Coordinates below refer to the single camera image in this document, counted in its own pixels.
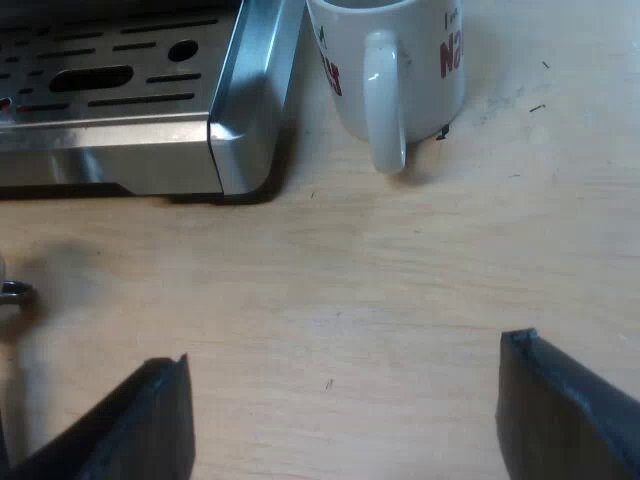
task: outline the table surface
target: table surface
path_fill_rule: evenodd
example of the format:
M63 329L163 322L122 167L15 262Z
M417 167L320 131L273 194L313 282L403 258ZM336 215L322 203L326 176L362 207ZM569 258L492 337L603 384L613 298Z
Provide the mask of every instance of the table surface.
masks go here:
M184 352L196 480L504 479L503 330L640 397L640 2L579 3L466 2L465 107L399 177L339 125L307 24L273 201L0 203L43 299L0 313L11 458Z

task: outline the stainless steel drip tray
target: stainless steel drip tray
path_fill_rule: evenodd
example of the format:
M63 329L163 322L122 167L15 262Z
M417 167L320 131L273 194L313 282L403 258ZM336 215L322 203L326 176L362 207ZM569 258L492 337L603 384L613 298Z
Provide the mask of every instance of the stainless steel drip tray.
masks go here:
M87 184L136 195L257 189L271 164L301 3L0 27L0 195Z

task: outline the slot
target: slot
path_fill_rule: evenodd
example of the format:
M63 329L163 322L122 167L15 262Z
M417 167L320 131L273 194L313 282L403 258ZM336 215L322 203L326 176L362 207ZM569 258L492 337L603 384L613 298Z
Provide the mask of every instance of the slot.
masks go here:
M72 57L75 55L89 55L91 53L96 53L95 48L81 48L78 50L64 50L61 52L47 52L41 53L38 55L40 59L48 59L48 58L62 58L62 57Z
M49 90L59 93L121 87L132 77L129 65L64 70L53 77Z
M191 100L193 93L174 93L172 95L149 95L147 97L110 98L108 100L93 100L90 107L110 107L115 105L133 105L136 103L172 102L177 100Z
M103 32L87 32L87 33L70 33L68 35L59 35L54 38L56 42L66 42L67 40L81 40L84 38L98 38L104 35Z
M147 83L181 82L183 80L197 80L202 77L199 73L184 73L182 75L159 75L147 78Z
M128 33L157 32L159 30L172 30L176 28L202 27L204 25L215 25L216 23L218 23L218 19L211 18L209 20L195 20L193 22L164 23L159 25L148 25L146 27L125 28L123 30L120 30L120 33L128 34Z
M142 48L153 48L156 42L127 43L126 45L116 45L113 47L114 52L122 52L125 50L140 50Z
M49 112L53 110L64 110L69 107L68 103L47 103L40 105L20 105L16 108L18 113L32 113L32 112Z

